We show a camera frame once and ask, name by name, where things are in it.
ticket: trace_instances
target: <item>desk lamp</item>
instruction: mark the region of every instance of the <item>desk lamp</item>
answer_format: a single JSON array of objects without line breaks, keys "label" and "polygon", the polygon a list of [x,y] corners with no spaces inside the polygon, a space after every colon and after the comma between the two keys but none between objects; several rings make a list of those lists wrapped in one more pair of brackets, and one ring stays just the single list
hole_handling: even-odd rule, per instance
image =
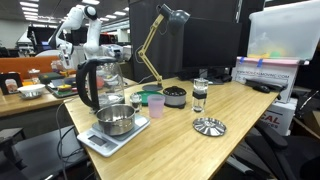
[{"label": "desk lamp", "polygon": [[148,34],[147,39],[145,40],[141,50],[138,52],[140,58],[143,60],[143,62],[147,65],[153,76],[156,78],[158,84],[150,84],[145,85],[142,87],[145,91],[159,91],[162,89],[162,76],[159,75],[157,70],[153,67],[153,65],[150,63],[148,57],[146,56],[146,51],[150,45],[150,42],[153,39],[153,36],[158,29],[158,26],[160,25],[161,21],[163,19],[166,19],[168,21],[168,28],[172,35],[175,35],[179,29],[187,22],[190,15],[182,10],[171,10],[167,5],[163,4],[161,7],[158,6],[159,9],[159,16],[157,19],[153,22],[150,32]]}]

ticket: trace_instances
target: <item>wooden desk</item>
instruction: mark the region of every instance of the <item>wooden desk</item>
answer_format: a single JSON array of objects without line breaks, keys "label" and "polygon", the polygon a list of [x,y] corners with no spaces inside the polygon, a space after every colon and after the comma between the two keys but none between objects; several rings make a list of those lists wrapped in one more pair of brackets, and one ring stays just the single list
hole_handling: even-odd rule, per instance
[{"label": "wooden desk", "polygon": [[[125,86],[132,86],[137,84],[135,81],[124,78]],[[70,96],[64,99],[54,97],[47,89],[44,94],[32,100],[22,100],[18,94],[0,96],[0,117],[23,113],[31,110],[37,110],[54,105],[61,104],[65,99],[75,98],[78,96]]]},{"label": "wooden desk", "polygon": [[[238,82],[209,86],[204,113],[191,110],[193,84],[176,78],[163,81],[164,88],[178,86],[187,91],[186,107],[165,107],[164,116],[151,124],[109,158],[86,148],[101,179],[208,179],[217,172],[277,97]],[[142,85],[125,90],[126,102]],[[80,99],[66,103],[79,133],[88,130],[97,118]],[[148,116],[148,108],[140,113]],[[208,137],[192,127],[194,119],[212,117],[227,126],[221,137]]]}]

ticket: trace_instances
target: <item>small glass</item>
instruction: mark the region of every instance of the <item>small glass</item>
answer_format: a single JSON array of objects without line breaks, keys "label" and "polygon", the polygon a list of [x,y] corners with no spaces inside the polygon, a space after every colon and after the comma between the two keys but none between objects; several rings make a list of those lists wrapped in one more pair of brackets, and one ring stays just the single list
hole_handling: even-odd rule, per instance
[{"label": "small glass", "polygon": [[37,69],[31,69],[28,71],[29,73],[29,77],[32,80],[33,84],[39,84],[40,80],[39,80],[39,74],[40,74],[40,70]]},{"label": "small glass", "polygon": [[140,94],[133,93],[130,96],[131,106],[135,109],[136,112],[140,112],[142,109],[142,97]]},{"label": "small glass", "polygon": [[192,110],[195,112],[204,112],[204,106],[207,99],[208,80],[203,78],[194,79]]}]

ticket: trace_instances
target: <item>pink cup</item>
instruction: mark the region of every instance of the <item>pink cup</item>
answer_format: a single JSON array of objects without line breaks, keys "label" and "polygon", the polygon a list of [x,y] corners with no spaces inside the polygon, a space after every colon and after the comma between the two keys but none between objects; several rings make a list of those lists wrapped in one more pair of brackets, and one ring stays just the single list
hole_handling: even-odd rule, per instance
[{"label": "pink cup", "polygon": [[153,118],[161,118],[163,114],[165,96],[152,94],[148,96],[149,116]]}]

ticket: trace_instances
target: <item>electric kettle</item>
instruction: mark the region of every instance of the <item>electric kettle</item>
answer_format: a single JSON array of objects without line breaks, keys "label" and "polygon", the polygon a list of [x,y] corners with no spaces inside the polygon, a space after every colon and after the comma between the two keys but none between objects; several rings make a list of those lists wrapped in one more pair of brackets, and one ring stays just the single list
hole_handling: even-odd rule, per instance
[{"label": "electric kettle", "polygon": [[76,84],[80,99],[94,112],[113,104],[124,104],[122,72],[113,57],[90,59],[79,64]]}]

